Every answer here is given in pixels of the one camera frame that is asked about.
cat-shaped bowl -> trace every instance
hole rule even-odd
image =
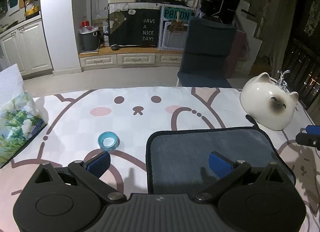
[[[299,95],[282,90],[268,73],[250,79],[242,89],[240,102],[247,114],[265,127],[280,131],[292,121]]]

gray bath mat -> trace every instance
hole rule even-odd
[[[255,125],[152,134],[146,150],[148,192],[194,195],[214,184],[219,178],[209,167],[212,151],[233,162],[245,160],[252,167],[278,162],[295,184],[293,172],[280,158],[268,135]]]

tiled floor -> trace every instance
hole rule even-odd
[[[24,81],[33,97],[102,88],[176,86],[179,67],[108,68],[61,76],[42,76]],[[230,79],[233,88],[242,88],[246,79]]]

trash can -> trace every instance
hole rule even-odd
[[[93,51],[98,48],[98,29],[89,32],[80,32],[80,34],[83,45],[83,51]]]

blue gripper pad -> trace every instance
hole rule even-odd
[[[306,127],[306,132],[308,134],[320,135],[320,126],[317,125],[308,125]]]
[[[100,178],[110,167],[111,158],[107,151],[99,153],[91,160],[86,161],[85,168],[97,178]]]
[[[213,151],[209,156],[209,167],[220,179],[222,179],[233,171],[233,162]]]

